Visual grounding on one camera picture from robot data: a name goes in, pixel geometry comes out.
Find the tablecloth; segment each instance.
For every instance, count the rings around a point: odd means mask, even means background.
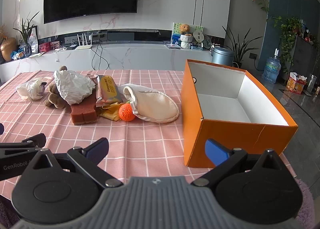
[[[81,74],[108,75],[117,85],[132,83],[159,90],[169,95],[181,109],[182,71],[107,70],[83,71]],[[43,105],[48,97],[47,88],[45,97],[37,102],[22,100],[15,92],[17,85],[37,77],[52,78],[53,72],[20,73],[0,87],[0,122],[5,128],[0,142],[20,142],[44,133],[45,147],[53,153],[63,153],[74,146],[85,148],[106,137],[109,153],[98,166],[124,183],[131,176],[179,175],[191,182],[209,170],[184,165],[181,114],[176,121],[165,124],[138,118],[132,122],[114,122],[99,117],[96,123],[75,126],[70,120],[70,107],[56,109]],[[10,199],[17,179],[1,181],[1,195]]]

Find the blue water bottle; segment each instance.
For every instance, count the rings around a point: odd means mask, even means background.
[[[276,82],[281,69],[281,64],[280,64],[280,60],[278,59],[278,54],[279,54],[279,49],[276,49],[275,56],[268,58],[266,66],[264,67],[264,72],[262,74],[262,78],[271,84],[274,84]]]

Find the orange ball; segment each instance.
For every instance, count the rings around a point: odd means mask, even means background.
[[[133,114],[130,104],[123,104],[119,109],[119,117],[123,121],[132,121],[136,116]]]

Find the black cable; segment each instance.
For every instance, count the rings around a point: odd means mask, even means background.
[[[254,59],[254,63],[253,63],[253,64],[254,64],[255,69],[258,70],[258,69],[256,68],[256,59],[257,59],[257,58]]]
[[[100,47],[101,47],[101,53],[100,53],[100,55],[97,53],[99,45],[100,45]],[[92,61],[91,61],[91,67],[93,68],[93,70],[95,70],[94,67],[93,67],[93,59],[94,59],[94,57],[96,56],[96,54],[100,57],[98,70],[100,70],[101,59],[103,59],[103,60],[108,64],[108,66],[107,66],[107,68],[106,68],[106,70],[107,70],[107,69],[109,68],[109,62],[108,62],[104,57],[102,57],[102,50],[103,50],[103,48],[102,48],[102,46],[101,46],[100,40],[99,40],[99,44],[97,45],[96,51],[94,51],[92,48],[90,48],[90,49],[94,52],[94,55],[93,55]]]

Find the blue wall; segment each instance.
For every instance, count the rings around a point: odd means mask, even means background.
[[[320,4],[318,0],[269,0],[269,13],[266,31],[261,48],[258,69],[264,69],[266,61],[271,57],[275,48],[279,46],[280,30],[274,28],[274,21],[270,18],[295,16],[306,22],[311,34],[318,36]]]

